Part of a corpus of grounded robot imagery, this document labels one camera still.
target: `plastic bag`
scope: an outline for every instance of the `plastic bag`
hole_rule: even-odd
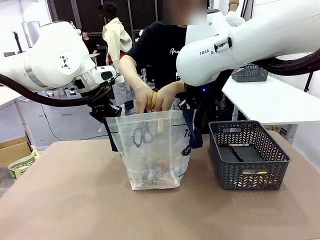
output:
[[[106,118],[106,122],[132,190],[180,186],[191,152],[182,111]]]

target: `yellow object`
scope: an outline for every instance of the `yellow object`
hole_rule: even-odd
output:
[[[247,185],[253,185],[252,187],[255,187],[255,185],[257,183],[259,183],[259,185],[261,187],[267,187],[268,185],[274,186],[276,184],[278,184],[278,180],[274,179],[274,175],[271,174],[270,177],[266,176],[267,172],[266,171],[259,171],[256,172],[256,175],[252,175],[254,173],[249,172],[249,171],[245,171],[242,173],[243,175],[240,175],[239,177],[239,182],[235,183],[238,184],[238,186],[243,186],[246,187]]]
[[[34,157],[34,160],[37,160],[40,157],[40,153],[38,152],[37,149],[32,151],[32,155]]]
[[[151,109],[154,109],[156,106],[156,102],[157,102],[157,92],[153,92],[153,96],[152,96],[152,103],[151,103]]]
[[[154,109],[156,106],[157,96],[158,96],[158,93],[154,91],[153,95],[152,95],[151,109]],[[164,121],[159,120],[158,121],[158,134],[162,133],[163,131],[164,131]]]

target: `blue bag strap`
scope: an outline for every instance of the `blue bag strap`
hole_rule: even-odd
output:
[[[112,134],[111,134],[111,131],[110,131],[110,128],[108,126],[108,123],[107,123],[107,119],[104,118],[103,119],[103,123],[104,123],[104,126],[105,126],[105,129],[106,129],[106,132],[108,133],[108,136],[109,136],[109,140],[110,140],[110,144],[111,144],[111,149],[113,152],[119,152],[117,147],[116,147],[116,144],[115,144],[115,141],[114,139],[112,138]]]
[[[202,148],[203,146],[203,139],[202,139],[201,131],[196,127],[194,128],[194,124],[193,124],[194,114],[195,114],[194,109],[187,109],[183,111],[185,123],[191,133],[190,140],[189,140],[190,147],[192,149],[199,149],[199,148]]]

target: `beige jacket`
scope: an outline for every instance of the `beige jacket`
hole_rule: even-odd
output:
[[[108,44],[108,53],[118,73],[120,51],[127,53],[132,47],[132,40],[117,17],[103,27],[102,37]]]

